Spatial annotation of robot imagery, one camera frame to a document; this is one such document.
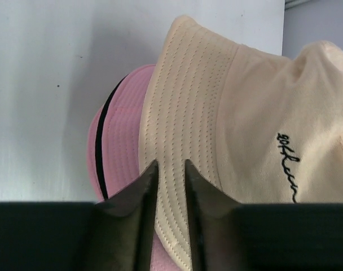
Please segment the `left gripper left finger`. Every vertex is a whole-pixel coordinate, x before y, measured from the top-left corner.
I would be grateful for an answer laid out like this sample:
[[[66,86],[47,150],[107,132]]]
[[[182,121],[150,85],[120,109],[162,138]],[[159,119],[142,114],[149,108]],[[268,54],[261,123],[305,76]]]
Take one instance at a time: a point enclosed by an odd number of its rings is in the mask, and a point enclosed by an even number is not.
[[[0,270],[149,270],[159,169],[92,202],[0,202]]]

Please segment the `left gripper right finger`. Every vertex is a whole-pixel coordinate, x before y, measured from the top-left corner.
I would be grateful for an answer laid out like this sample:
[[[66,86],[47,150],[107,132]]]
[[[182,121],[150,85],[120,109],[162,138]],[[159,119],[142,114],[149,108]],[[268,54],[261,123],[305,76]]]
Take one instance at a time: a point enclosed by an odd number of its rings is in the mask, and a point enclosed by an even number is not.
[[[242,204],[189,160],[193,270],[343,270],[343,204]]]

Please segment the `black hat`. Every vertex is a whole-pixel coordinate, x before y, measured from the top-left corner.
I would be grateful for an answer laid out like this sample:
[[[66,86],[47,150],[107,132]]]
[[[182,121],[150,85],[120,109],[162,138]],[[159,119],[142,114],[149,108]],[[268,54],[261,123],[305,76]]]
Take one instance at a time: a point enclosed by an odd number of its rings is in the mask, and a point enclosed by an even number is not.
[[[103,136],[103,129],[104,129],[104,122],[106,115],[108,113],[109,105],[111,103],[111,100],[120,86],[120,84],[123,82],[125,79],[122,78],[121,81],[116,85],[116,87],[112,90],[110,93],[109,97],[107,98],[106,102],[104,103],[104,106],[102,107],[100,117],[98,120],[98,125],[96,129],[96,137],[95,137],[95,164],[96,164],[96,175],[98,178],[98,183],[99,187],[101,190],[101,194],[103,197],[103,200],[108,199],[108,191],[107,191],[107,186],[106,186],[106,181],[105,181],[105,176],[104,176],[104,169],[103,169],[103,146],[102,146],[102,136]]]

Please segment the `beige hat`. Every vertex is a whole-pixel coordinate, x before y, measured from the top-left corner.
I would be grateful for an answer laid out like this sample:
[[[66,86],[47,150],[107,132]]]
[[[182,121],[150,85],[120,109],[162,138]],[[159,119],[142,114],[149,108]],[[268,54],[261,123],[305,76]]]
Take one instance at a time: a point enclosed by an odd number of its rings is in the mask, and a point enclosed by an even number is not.
[[[143,103],[139,167],[159,162],[156,234],[191,270],[184,162],[241,203],[343,203],[343,51],[294,59],[174,20]]]

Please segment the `right aluminium frame post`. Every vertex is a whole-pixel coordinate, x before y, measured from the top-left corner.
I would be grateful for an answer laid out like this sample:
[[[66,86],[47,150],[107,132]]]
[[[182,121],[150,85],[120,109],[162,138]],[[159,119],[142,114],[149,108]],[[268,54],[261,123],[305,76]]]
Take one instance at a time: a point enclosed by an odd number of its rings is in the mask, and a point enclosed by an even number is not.
[[[343,8],[343,1],[317,1],[317,0],[292,0],[292,1],[284,1],[284,11],[291,10],[294,8],[302,8],[302,7],[316,7],[316,8],[326,8],[331,9],[335,7],[342,7]]]

